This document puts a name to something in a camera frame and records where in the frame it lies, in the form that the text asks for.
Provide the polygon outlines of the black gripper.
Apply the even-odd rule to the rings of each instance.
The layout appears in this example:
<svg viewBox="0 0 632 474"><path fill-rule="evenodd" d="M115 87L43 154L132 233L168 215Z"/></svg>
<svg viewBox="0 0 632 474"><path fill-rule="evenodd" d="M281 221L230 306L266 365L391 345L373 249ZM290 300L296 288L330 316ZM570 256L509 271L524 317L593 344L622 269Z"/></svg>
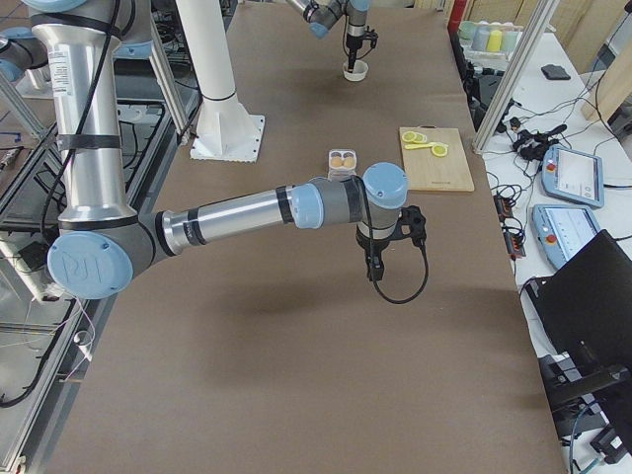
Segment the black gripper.
<svg viewBox="0 0 632 474"><path fill-rule="evenodd" d="M370 281L381 281L384 275L384 263L382 251L391 241L396 240L394 235L385 238L370 238L361 232L355 234L356 242L364 250L364 261L367 267L367 278Z"/></svg>
<svg viewBox="0 0 632 474"><path fill-rule="evenodd" d="M346 47L348 52L348 70L353 70L356 64L356 51L362 47L362 37L346 35Z"/></svg>

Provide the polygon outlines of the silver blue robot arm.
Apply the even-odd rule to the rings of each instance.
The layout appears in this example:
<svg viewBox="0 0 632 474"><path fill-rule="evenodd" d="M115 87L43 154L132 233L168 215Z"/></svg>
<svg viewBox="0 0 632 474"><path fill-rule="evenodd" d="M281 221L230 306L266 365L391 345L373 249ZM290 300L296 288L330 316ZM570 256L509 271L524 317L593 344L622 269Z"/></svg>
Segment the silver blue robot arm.
<svg viewBox="0 0 632 474"><path fill-rule="evenodd" d="M348 70L354 71L357 54L365 39L375 42L374 31L366 29L371 2L369 0L330 1L321 5L317 1L289 0L290 5L305 22L315 37L322 39L341 19L346 20L346 42L349 50Z"/></svg>
<svg viewBox="0 0 632 474"><path fill-rule="evenodd" d="M289 223L354 224L368 275L380 279L380 252L413 221L401 168L378 163L342 181L316 178L182 212L139 214L125 193L113 57L123 45L150 40L150 4L32 1L29 12L47 49L63 158L66 206L47 254L57 284L83 299L106 298L187 248Z"/></svg>

